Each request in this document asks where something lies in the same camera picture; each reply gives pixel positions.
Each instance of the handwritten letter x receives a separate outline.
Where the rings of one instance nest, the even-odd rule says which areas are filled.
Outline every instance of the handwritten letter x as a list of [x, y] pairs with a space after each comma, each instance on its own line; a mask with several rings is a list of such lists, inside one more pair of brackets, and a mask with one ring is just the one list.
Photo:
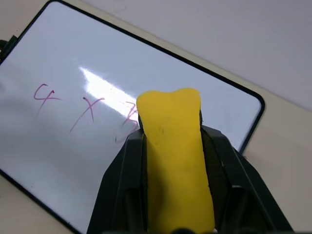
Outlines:
[[74, 124], [74, 126], [71, 128], [70, 133], [72, 132], [72, 130], [74, 129], [74, 127], [76, 126], [76, 124], [78, 123], [78, 121], [80, 120], [80, 118], [88, 111], [91, 111], [91, 117], [92, 117], [92, 121], [94, 122], [94, 117], [93, 117], [93, 110], [92, 107], [99, 101], [101, 100], [105, 100], [105, 98], [99, 98], [98, 100], [96, 100], [95, 102], [93, 102], [92, 104], [90, 103], [90, 101], [86, 98], [83, 97], [83, 99], [88, 103], [89, 107], [82, 113], [82, 115], [77, 119], [76, 123]]

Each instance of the whiteboard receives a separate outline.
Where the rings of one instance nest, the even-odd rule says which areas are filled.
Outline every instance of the whiteboard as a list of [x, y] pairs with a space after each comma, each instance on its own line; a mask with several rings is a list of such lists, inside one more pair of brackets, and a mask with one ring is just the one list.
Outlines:
[[0, 64], [0, 169], [81, 233], [148, 90], [195, 88], [203, 124], [242, 151], [258, 94], [59, 1]]

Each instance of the black clamp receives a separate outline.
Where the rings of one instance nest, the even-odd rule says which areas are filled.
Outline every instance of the black clamp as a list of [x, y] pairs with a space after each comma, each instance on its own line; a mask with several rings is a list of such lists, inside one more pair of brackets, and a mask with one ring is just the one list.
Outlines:
[[0, 40], [0, 60], [3, 60], [12, 51], [17, 41], [18, 38], [15, 36], [12, 36], [9, 41]]

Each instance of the yellow foam block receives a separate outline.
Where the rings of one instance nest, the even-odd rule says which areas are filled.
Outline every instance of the yellow foam block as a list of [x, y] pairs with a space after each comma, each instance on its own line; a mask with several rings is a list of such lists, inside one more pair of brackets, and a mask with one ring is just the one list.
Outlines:
[[148, 228], [196, 233], [215, 228], [195, 89], [149, 91], [136, 106], [147, 138]]

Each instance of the red marker writing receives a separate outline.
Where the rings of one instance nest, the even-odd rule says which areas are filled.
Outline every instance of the red marker writing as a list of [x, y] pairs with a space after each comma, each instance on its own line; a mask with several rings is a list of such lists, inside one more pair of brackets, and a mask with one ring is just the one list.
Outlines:
[[80, 120], [80, 118], [88, 111], [90, 110], [91, 112], [91, 117], [92, 117], [92, 121], [94, 122], [94, 117], [93, 117], [93, 110], [92, 107], [99, 101], [101, 100], [105, 100], [105, 98], [99, 98], [98, 100], [96, 100], [95, 102], [93, 102], [92, 104], [90, 103], [90, 101], [86, 98], [83, 97], [83, 99], [88, 103], [89, 107], [81, 114], [81, 116], [77, 119], [77, 121], [75, 122], [74, 126], [71, 128], [70, 133], [72, 132], [72, 130], [74, 129], [74, 127], [76, 126], [76, 124], [78, 123], [78, 121]]
[[55, 100], [61, 100], [60, 98], [57, 98], [57, 97], [50, 97], [50, 95], [54, 93], [54, 90], [51, 90], [51, 92], [50, 92], [50, 93], [48, 94], [48, 96], [45, 97], [45, 98], [38, 98], [38, 97], [36, 97], [37, 92], [39, 91], [39, 89], [40, 89], [42, 86], [48, 86], [48, 85], [47, 85], [47, 84], [42, 84], [41, 86], [39, 86], [39, 88], [35, 91], [35, 94], [34, 94], [34, 99], [35, 99], [35, 100], [43, 100], [43, 103], [41, 104], [41, 106], [40, 106], [40, 108], [39, 108], [39, 110], [38, 110], [38, 112], [37, 112], [37, 114], [36, 114], [35, 119], [36, 119], [37, 116], [39, 115], [40, 110], [42, 109], [43, 105], [45, 104], [45, 102], [46, 102], [47, 100], [53, 100], [53, 99], [55, 99]]
[[125, 136], [123, 139], [117, 140], [117, 136], [116, 136], [116, 137], [115, 137], [115, 143], [121, 143], [121, 142], [123, 142], [123, 141], [127, 138], [127, 136], [128, 136], [130, 133], [134, 132], [134, 131], [137, 129], [137, 127], [138, 127], [137, 121], [130, 119], [130, 117], [131, 117], [134, 113], [137, 113], [137, 110], [134, 110], [134, 108], [136, 107], [136, 105], [135, 105], [134, 103], [128, 102], [128, 101], [127, 101], [127, 103], [130, 103], [130, 104], [132, 104], [133, 106], [132, 106], [132, 108], [130, 109], [130, 112], [128, 113], [127, 118], [125, 119], [125, 121], [123, 122], [123, 124], [122, 124], [121, 126], [124, 126], [124, 125], [126, 124], [126, 122], [131, 122], [133, 127], [132, 127], [132, 129], [126, 134], [126, 136]]

